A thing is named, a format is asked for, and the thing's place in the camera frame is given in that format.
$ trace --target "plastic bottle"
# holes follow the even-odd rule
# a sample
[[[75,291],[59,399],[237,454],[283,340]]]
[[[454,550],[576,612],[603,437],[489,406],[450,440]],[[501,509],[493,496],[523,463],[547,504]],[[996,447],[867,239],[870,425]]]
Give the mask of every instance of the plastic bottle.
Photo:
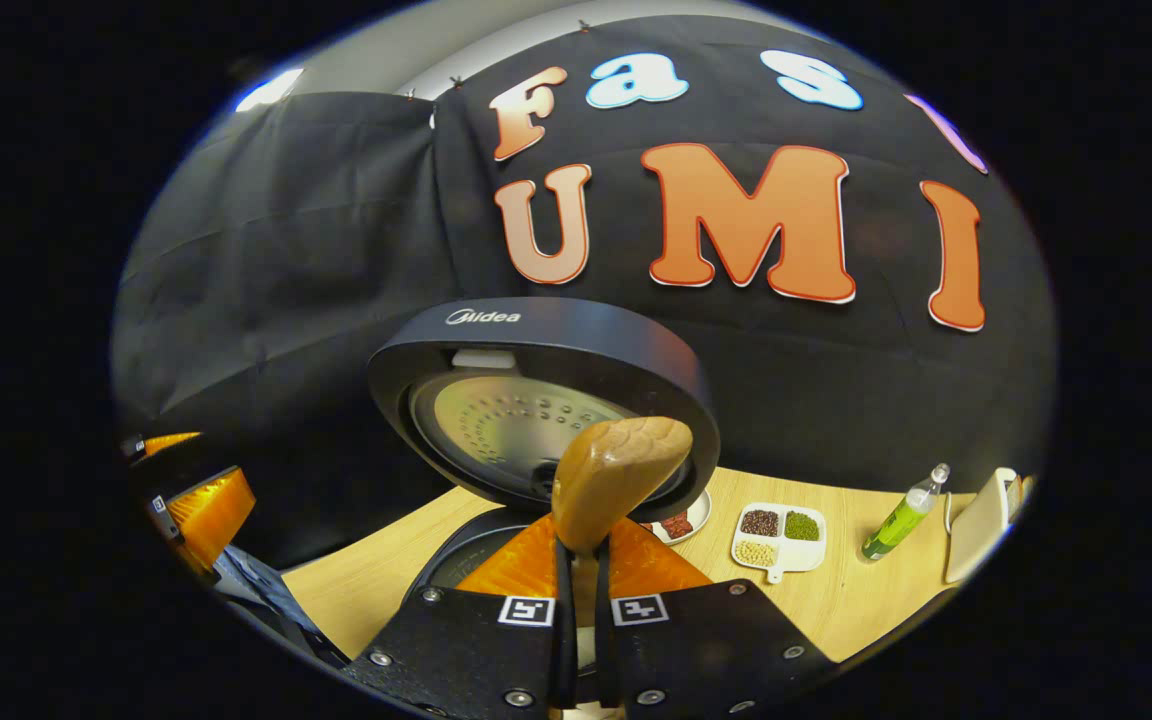
[[[914,532],[929,511],[932,511],[932,507],[937,506],[937,497],[941,495],[941,487],[948,478],[950,478],[950,467],[941,462],[927,479],[910,487],[905,497],[901,498],[896,510],[892,510],[892,515],[888,515],[881,526],[861,546],[861,554],[869,560],[881,560],[892,552],[905,536]]]

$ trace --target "midea logo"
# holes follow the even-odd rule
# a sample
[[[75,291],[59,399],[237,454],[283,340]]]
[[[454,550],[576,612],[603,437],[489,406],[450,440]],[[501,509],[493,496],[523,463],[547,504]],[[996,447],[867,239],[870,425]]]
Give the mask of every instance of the midea logo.
[[[456,313],[447,316],[444,320],[448,325],[460,325],[461,323],[517,323],[522,314],[513,313],[476,313],[471,306],[463,306]]]

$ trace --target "blue letter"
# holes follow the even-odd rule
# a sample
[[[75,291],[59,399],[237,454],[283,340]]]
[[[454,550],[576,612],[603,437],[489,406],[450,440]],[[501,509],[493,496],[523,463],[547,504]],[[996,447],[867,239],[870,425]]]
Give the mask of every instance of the blue letter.
[[[585,101],[598,109],[621,108],[636,100],[662,103],[687,92],[687,81],[673,74],[673,60],[655,53],[605,61],[590,77],[599,82],[589,89]]]
[[[839,109],[859,109],[864,101],[847,77],[826,61],[795,55],[782,50],[767,50],[759,55],[768,68],[781,73],[778,85],[804,103],[820,103]]]

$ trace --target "wooden table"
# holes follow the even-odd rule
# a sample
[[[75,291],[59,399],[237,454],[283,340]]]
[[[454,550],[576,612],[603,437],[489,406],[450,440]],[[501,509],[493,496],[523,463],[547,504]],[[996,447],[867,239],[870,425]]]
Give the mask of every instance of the wooden table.
[[[945,583],[948,536],[945,498],[888,556],[861,556],[861,544],[886,520],[902,493],[836,488],[719,468],[708,480],[708,524],[672,546],[714,582],[749,578],[831,660],[841,662],[909,619]],[[955,495],[952,520],[973,495]],[[826,516],[826,556],[819,568],[787,573],[770,584],[763,570],[732,561],[732,533],[750,502],[813,507]],[[283,581],[305,613],[340,651],[356,657],[396,614],[403,593],[444,541],[476,515],[499,505],[453,488],[406,518],[319,560]]]

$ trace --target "inner lid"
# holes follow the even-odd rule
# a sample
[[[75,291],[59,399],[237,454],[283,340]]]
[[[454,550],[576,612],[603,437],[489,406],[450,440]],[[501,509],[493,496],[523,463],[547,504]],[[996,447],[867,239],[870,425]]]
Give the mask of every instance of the inner lid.
[[[582,430],[637,415],[508,370],[467,369],[415,388],[411,416],[425,442],[465,473],[514,495],[548,500],[558,461]],[[668,492],[679,475],[647,500]]]

